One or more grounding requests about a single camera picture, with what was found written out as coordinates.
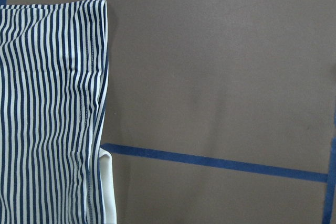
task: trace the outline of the striped shirt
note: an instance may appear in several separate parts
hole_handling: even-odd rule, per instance
[[[0,5],[0,223],[105,223],[107,3]]]

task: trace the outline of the brown surface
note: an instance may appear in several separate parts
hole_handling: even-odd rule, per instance
[[[336,0],[107,1],[103,143],[328,171]],[[113,168],[119,224],[322,218],[323,183],[120,155]]]

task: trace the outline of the stripe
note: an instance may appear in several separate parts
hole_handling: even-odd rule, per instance
[[[174,161],[174,162],[194,164],[194,165],[210,166],[210,167],[223,168],[223,169],[239,170],[241,172],[259,173],[259,174],[264,174],[264,175],[273,175],[273,176],[280,176],[280,177],[286,177],[286,178],[303,179],[303,180],[314,181],[314,182],[326,183],[327,177],[328,177],[327,174],[308,172],[305,170],[296,170],[296,169],[288,169],[288,168],[281,168],[281,167],[268,166],[268,165],[259,165],[259,164],[245,163],[245,162],[239,162],[239,161],[231,161],[231,160],[226,160],[226,159],[181,154],[181,153],[175,153],[175,152],[157,151],[157,150],[152,150],[152,149],[130,147],[130,146],[124,146],[124,145],[117,145],[117,144],[102,144],[101,147],[108,152],[117,153],[117,154],[154,158],[154,159],[160,159],[160,160],[166,160],[166,161]]]

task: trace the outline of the navy and white striped garment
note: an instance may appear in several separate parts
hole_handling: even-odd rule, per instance
[[[0,5],[0,223],[105,223],[107,3]]]

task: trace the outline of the gray-brown floor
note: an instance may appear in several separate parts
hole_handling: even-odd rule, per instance
[[[328,172],[336,0],[107,1],[102,143]],[[325,183],[118,154],[113,162],[119,224],[322,220]]]

